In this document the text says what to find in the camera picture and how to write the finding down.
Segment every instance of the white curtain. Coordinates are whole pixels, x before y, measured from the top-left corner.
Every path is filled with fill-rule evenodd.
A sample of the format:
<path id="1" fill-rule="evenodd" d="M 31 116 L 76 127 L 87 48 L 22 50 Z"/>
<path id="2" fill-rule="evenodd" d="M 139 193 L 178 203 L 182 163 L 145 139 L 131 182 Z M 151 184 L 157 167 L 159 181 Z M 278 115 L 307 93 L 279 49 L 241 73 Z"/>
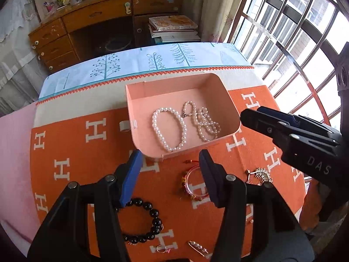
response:
<path id="1" fill-rule="evenodd" d="M 201 41 L 222 42 L 241 0 L 183 0 L 183 14 L 199 25 Z"/>
<path id="2" fill-rule="evenodd" d="M 39 25 L 33 0 L 7 0 L 0 11 L 0 117 L 39 97 L 48 76 L 28 34 Z"/>

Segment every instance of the pink plastic tray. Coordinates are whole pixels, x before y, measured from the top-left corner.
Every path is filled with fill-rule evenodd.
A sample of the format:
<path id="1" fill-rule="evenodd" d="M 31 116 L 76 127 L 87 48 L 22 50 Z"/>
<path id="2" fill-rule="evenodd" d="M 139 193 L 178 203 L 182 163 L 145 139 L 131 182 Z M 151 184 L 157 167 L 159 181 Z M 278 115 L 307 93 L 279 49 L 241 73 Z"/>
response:
<path id="1" fill-rule="evenodd" d="M 128 84 L 125 87 L 133 143 L 145 156 L 155 161 L 191 152 L 198 147 L 205 148 L 221 138 L 231 136 L 240 127 L 239 113 L 222 81 L 215 74 L 166 78 Z M 182 115 L 183 105 L 187 101 L 193 101 L 197 109 L 207 107 L 212 121 L 218 122 L 222 130 L 216 140 L 203 142 L 193 118 L 186 117 L 184 121 L 188 129 L 187 143 L 181 150 L 169 153 L 160 144 L 152 127 L 151 117 L 161 107 L 171 107 Z M 191 105 L 188 105 L 186 113 L 191 110 Z M 157 125 L 167 144 L 177 147 L 181 142 L 182 129 L 175 116 L 169 112 L 161 112 L 157 117 Z M 213 139 L 204 128 L 202 131 L 207 139 Z"/>

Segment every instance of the pearl necklace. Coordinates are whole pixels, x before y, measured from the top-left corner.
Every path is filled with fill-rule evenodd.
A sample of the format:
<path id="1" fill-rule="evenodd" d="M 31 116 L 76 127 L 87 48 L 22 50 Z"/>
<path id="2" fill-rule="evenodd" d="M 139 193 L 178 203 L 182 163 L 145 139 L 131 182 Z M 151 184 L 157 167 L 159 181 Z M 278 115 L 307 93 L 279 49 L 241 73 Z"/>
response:
<path id="1" fill-rule="evenodd" d="M 165 141 L 165 137 L 161 134 L 160 129 L 157 126 L 156 118 L 160 114 L 160 112 L 163 112 L 163 111 L 171 112 L 172 114 L 174 114 L 182 126 L 182 142 L 177 147 L 174 147 L 174 148 L 169 147 L 169 145 Z M 165 107 L 165 108 L 162 107 L 155 110 L 152 116 L 152 126 L 154 128 L 156 135 L 159 138 L 160 143 L 163 145 L 164 149 L 167 150 L 168 152 L 174 152 L 176 150 L 180 150 L 183 147 L 183 145 L 187 142 L 187 126 L 184 123 L 184 119 L 176 110 L 172 109 L 171 107 Z"/>
<path id="2" fill-rule="evenodd" d="M 186 114 L 185 111 L 188 104 L 191 104 L 191 106 L 193 107 L 193 112 Z M 203 126 L 206 128 L 209 134 L 214 135 L 214 139 L 218 138 L 218 133 L 220 133 L 221 127 L 217 122 L 212 121 L 206 107 L 202 107 L 197 111 L 195 103 L 192 101 L 187 101 L 183 106 L 182 116 L 183 118 L 187 116 L 193 116 L 194 124 L 198 127 L 198 134 L 204 142 L 209 142 L 211 140 L 207 140 L 207 138 L 203 134 L 201 130 L 201 127 Z"/>

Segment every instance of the pink cloth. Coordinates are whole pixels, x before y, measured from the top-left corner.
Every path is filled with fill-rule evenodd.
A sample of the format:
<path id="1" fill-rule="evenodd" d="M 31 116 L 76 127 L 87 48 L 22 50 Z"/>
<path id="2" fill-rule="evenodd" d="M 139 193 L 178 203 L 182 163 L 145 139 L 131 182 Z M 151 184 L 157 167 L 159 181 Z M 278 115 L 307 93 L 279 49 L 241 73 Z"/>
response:
<path id="1" fill-rule="evenodd" d="M 30 135 L 36 103 L 0 118 L 0 219 L 31 242 L 40 222 L 30 180 Z"/>

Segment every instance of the black bead bracelet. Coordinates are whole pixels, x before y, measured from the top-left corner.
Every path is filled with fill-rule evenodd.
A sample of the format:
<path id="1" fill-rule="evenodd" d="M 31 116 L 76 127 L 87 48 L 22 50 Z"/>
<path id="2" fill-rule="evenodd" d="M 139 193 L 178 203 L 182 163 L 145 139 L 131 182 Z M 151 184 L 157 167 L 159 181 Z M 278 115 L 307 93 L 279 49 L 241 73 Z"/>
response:
<path id="1" fill-rule="evenodd" d="M 137 244 L 138 242 L 145 243 L 147 240 L 153 240 L 156 234 L 159 234 L 164 226 L 159 217 L 159 211 L 157 209 L 153 209 L 151 202 L 143 202 L 141 198 L 133 198 L 130 202 L 126 204 L 126 206 L 130 207 L 135 205 L 137 207 L 143 206 L 146 211 L 149 211 L 150 216 L 153 218 L 152 227 L 149 232 L 142 235 L 128 235 L 123 233 L 123 238 L 125 241 L 128 241 L 129 244 Z"/>

